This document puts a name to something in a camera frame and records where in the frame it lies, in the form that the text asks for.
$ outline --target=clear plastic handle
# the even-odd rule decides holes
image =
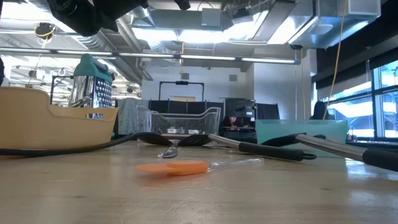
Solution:
[[[240,165],[240,164],[252,164],[252,163],[258,163],[258,162],[263,162],[264,159],[243,159],[240,161],[227,161],[227,162],[211,162],[209,163],[209,168],[208,171],[212,171],[215,169],[220,169],[224,167],[229,167],[233,165]]]

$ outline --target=orange spatula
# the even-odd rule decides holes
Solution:
[[[204,161],[173,161],[161,164],[142,164],[135,166],[136,170],[150,173],[165,173],[172,175],[201,174],[214,169],[224,168],[237,164],[250,164],[262,162],[263,159],[244,159],[228,162],[204,162]]]

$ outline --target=dish rack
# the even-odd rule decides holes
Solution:
[[[202,114],[175,114],[137,106],[136,132],[162,135],[218,134],[221,108],[211,107]]]
[[[70,149],[111,140],[117,108],[50,105],[41,90],[0,87],[1,149]],[[92,119],[103,114],[103,119]]]

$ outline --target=wooden table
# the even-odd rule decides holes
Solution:
[[[164,147],[128,142],[66,156],[0,158],[1,223],[398,223],[398,174],[343,158],[266,159],[207,174],[140,173]],[[249,156],[180,148],[177,159]]]

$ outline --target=tan container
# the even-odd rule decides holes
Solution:
[[[104,119],[86,118],[102,113]],[[41,90],[0,87],[0,149],[71,149],[111,140],[117,108],[50,105]]]

